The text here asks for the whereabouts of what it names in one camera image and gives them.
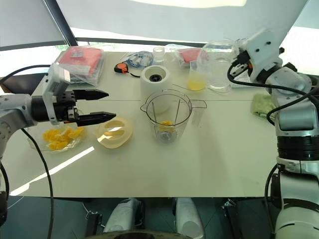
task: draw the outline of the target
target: glass bowl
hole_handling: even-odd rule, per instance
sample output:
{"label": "glass bowl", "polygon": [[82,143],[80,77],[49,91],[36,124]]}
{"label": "glass bowl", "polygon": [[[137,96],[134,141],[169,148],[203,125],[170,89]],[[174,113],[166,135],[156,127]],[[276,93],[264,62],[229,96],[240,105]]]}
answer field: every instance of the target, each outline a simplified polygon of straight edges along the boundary
{"label": "glass bowl", "polygon": [[[86,129],[81,132],[81,134],[75,138],[75,139],[70,139],[68,144],[59,150],[51,150],[47,145],[49,142],[45,141],[43,139],[43,133],[49,129],[59,129],[62,133],[68,128],[72,128],[73,130],[76,130],[78,127],[76,123],[60,123],[60,125],[52,125],[50,122],[41,122],[36,126],[27,128],[27,132],[35,139],[37,142],[41,152],[50,152],[50,153],[58,153],[58,152],[64,152],[67,151],[71,148],[76,147],[83,139],[85,138],[86,135]],[[33,142],[28,138],[28,142],[30,143],[31,148],[36,149]]]}

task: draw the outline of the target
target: table surface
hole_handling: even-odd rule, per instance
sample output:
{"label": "table surface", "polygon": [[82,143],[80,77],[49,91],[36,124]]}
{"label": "table surface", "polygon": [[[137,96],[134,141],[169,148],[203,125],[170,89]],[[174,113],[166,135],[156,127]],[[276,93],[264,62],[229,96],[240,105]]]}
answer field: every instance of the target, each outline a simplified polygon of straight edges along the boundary
{"label": "table surface", "polygon": [[[106,52],[97,87],[104,99],[78,101],[84,113],[115,112],[133,124],[132,138],[117,149],[100,145],[87,127],[85,140],[63,153],[45,153],[55,197],[261,197],[267,175],[276,163],[275,129],[250,113],[256,88],[218,94],[209,89],[191,92],[207,102],[199,126],[191,122],[173,144],[159,144],[140,111],[139,79],[117,74],[114,66],[123,52]],[[185,86],[187,70],[166,59],[173,83]],[[41,85],[35,95],[41,94]],[[49,196],[44,167],[26,136],[18,131],[7,144],[3,165],[12,195]]]}

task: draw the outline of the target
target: glass of juice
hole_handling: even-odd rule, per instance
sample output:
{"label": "glass of juice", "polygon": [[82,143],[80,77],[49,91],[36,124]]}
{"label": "glass of juice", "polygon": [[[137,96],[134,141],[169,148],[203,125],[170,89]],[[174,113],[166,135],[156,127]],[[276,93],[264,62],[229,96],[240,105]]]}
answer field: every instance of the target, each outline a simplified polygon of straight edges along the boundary
{"label": "glass of juice", "polygon": [[189,76],[187,81],[187,88],[192,91],[199,91],[207,86],[207,77],[205,74],[198,71],[197,61],[190,62]]}

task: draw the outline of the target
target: green cloth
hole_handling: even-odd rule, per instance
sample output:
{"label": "green cloth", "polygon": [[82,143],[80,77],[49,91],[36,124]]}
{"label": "green cloth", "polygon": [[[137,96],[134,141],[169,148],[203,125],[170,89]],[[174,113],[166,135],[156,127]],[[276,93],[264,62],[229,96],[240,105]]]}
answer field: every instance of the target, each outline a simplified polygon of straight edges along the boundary
{"label": "green cloth", "polygon": [[[275,107],[270,95],[255,94],[251,105],[251,111],[256,116],[266,118],[267,113]],[[274,121],[275,114],[272,114],[270,118]]]}

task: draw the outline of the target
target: tape measure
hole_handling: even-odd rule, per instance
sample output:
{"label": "tape measure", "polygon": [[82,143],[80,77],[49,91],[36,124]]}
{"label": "tape measure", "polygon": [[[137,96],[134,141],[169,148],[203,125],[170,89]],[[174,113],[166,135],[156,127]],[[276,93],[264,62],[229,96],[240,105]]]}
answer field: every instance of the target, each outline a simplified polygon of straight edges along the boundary
{"label": "tape measure", "polygon": [[[125,74],[125,73],[130,73],[129,72],[129,67],[127,66],[127,64],[126,63],[119,63],[119,64],[117,64],[115,67],[114,67],[114,71],[115,72],[117,72],[117,73],[123,73],[123,74]],[[132,74],[132,73],[130,73],[132,76],[134,76],[134,77],[137,77],[137,78],[139,78],[140,76],[136,76],[136,75],[134,75],[134,74]]]}

